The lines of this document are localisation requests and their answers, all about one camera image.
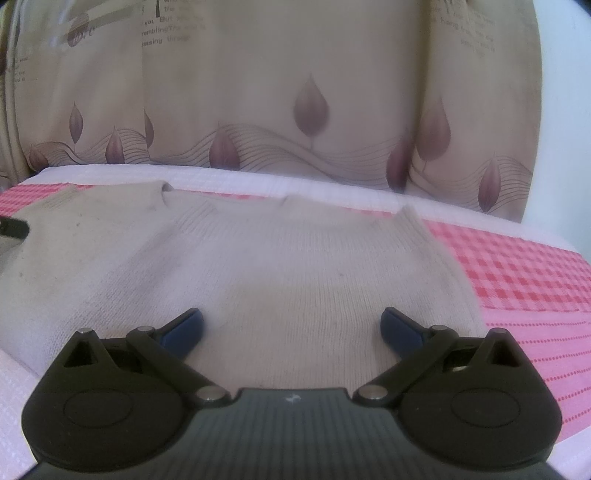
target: beige cloth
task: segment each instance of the beige cloth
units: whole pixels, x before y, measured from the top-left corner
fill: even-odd
[[[23,152],[36,171],[211,166],[521,219],[541,110],[532,0],[18,0],[15,12],[19,179]]]
[[[31,233],[0,241],[0,347],[38,374],[78,327],[122,336],[191,307],[207,328],[187,362],[232,391],[359,387],[396,361],[379,335],[388,306],[485,333],[467,278],[412,210],[374,218],[160,182],[67,189],[17,216]]]

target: white wall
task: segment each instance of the white wall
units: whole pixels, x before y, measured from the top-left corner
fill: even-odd
[[[542,120],[523,223],[559,234],[591,261],[591,15],[574,0],[534,5]]]

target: leaf pattern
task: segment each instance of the leaf pattern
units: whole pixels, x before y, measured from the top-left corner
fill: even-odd
[[[386,180],[395,192],[404,192],[408,169],[413,160],[413,144],[403,137],[394,147],[386,162]]]
[[[478,204],[483,212],[488,212],[494,207],[501,193],[501,172],[496,160],[489,163],[478,188]]]
[[[146,131],[146,145],[148,148],[152,146],[152,142],[154,141],[154,126],[152,125],[152,120],[150,120],[146,110],[144,109],[144,128]]]
[[[89,21],[90,19],[86,12],[84,12],[82,15],[78,15],[74,19],[67,36],[68,45],[70,47],[75,47],[78,45],[80,40],[82,40],[84,33],[88,30]]]
[[[33,170],[39,172],[47,168],[49,162],[47,161],[47,157],[38,148],[31,146],[29,150],[29,165]]]
[[[324,131],[329,121],[329,104],[316,86],[312,75],[295,99],[295,124],[307,137],[315,137]]]
[[[125,154],[123,153],[123,144],[117,133],[117,129],[113,127],[113,133],[107,143],[105,150],[105,160],[108,164],[124,164]]]
[[[224,170],[238,170],[240,168],[240,156],[230,136],[223,127],[217,126],[216,136],[209,147],[209,164],[212,168]]]
[[[447,151],[451,140],[452,131],[440,98],[421,118],[417,134],[418,155],[425,162],[437,160]]]
[[[84,119],[82,118],[82,114],[78,110],[76,106],[76,102],[74,102],[74,106],[72,107],[72,112],[70,113],[70,136],[72,137],[72,141],[74,145],[78,143],[80,136],[82,135],[82,129],[84,128]]]

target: pink checkered cloth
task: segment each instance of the pink checkered cloth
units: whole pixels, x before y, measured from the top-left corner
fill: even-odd
[[[11,215],[65,186],[14,187],[0,195],[0,215]],[[576,252],[520,238],[426,224],[464,268],[486,324],[509,329],[550,387],[563,414],[559,439],[591,425],[591,265]]]

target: ribbed black surface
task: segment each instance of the ribbed black surface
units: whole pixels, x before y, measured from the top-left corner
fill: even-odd
[[[505,473],[446,465],[410,443],[389,412],[359,407],[343,390],[245,390],[229,407],[201,411],[175,445],[140,466],[89,474],[42,465],[25,479],[559,480],[561,476],[546,464]]]

